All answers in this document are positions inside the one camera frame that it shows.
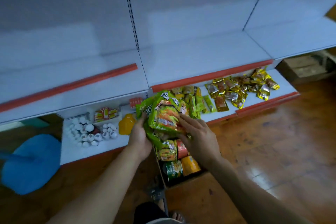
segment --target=finger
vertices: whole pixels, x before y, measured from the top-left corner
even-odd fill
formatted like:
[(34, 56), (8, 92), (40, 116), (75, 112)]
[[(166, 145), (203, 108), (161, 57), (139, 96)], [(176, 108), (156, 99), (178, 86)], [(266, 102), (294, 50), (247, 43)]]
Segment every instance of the finger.
[(184, 114), (180, 114), (180, 117), (185, 120), (187, 123), (189, 123), (190, 125), (194, 126), (195, 128), (202, 128), (202, 126), (197, 122), (197, 120), (192, 119), (189, 116), (186, 116)]
[(147, 115), (145, 112), (143, 112), (140, 119), (138, 119), (137, 124), (139, 124), (140, 126), (143, 126), (146, 118), (147, 118)]
[(190, 141), (189, 138), (183, 134), (178, 134), (177, 135), (179, 139), (182, 140), (183, 144), (186, 146), (186, 148), (188, 149), (190, 147)]
[(205, 128), (208, 127), (208, 125), (206, 124), (206, 122), (204, 120), (197, 120), (197, 121), (202, 127), (205, 127)]
[(188, 133), (191, 133), (192, 135), (194, 135), (194, 133), (196, 132), (196, 129), (194, 126), (190, 125), (188, 122), (186, 122), (185, 120), (183, 119), (179, 119), (179, 122), (181, 124), (182, 127), (185, 128), (185, 130), (188, 132)]

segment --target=brown floor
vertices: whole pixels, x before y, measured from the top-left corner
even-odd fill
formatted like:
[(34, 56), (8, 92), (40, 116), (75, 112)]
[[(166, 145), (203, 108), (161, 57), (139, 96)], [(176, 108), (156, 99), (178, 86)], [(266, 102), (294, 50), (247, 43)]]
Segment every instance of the brown floor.
[[(211, 127), (221, 152), (243, 175), (314, 223), (336, 220), (336, 103), (329, 82), (297, 86), (302, 96), (275, 109)], [(3, 138), (0, 142), (15, 143)], [(92, 184), (117, 154), (62, 166), (40, 190), (18, 196), (0, 187), (1, 223), (44, 223)], [(158, 174), (151, 155), (139, 167), (115, 223), (132, 223)], [(169, 210), (192, 223), (245, 223), (210, 174), (166, 192)]]

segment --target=person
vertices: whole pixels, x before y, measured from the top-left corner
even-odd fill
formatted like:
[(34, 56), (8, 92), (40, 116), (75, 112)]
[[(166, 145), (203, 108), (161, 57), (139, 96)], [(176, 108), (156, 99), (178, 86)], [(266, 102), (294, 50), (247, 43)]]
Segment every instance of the person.
[[(143, 114), (132, 129), (128, 145), (103, 175), (53, 216), (48, 224), (111, 224), (114, 221), (139, 164), (149, 156), (152, 149), (143, 129), (145, 119), (146, 115)], [(247, 223), (311, 223), (249, 179), (239, 176), (231, 163), (221, 156), (216, 135), (203, 120), (194, 120), (181, 114), (179, 121), (192, 135), (191, 140), (180, 135), (188, 151), (214, 176)], [(168, 218), (163, 211), (153, 210), (152, 203), (139, 207), (142, 209), (138, 212), (142, 214), (135, 211), (134, 223), (177, 223), (183, 220), (179, 214), (175, 213), (172, 218)]]

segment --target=black pants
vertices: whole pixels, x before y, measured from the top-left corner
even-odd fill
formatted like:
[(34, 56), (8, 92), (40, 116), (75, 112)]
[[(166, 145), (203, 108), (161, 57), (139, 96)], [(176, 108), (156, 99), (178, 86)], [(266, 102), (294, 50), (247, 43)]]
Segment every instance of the black pants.
[(153, 202), (146, 202), (138, 205), (134, 213), (133, 224), (146, 224), (150, 221), (168, 218), (168, 216)]

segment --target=blue plastic object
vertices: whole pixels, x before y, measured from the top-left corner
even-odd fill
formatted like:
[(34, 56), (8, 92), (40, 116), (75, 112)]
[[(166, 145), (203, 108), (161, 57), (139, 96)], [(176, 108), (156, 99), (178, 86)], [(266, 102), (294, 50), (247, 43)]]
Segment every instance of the blue plastic object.
[(6, 159), (1, 182), (19, 195), (25, 195), (46, 184), (60, 167), (61, 143), (51, 135), (34, 136), (13, 154), (1, 153)]

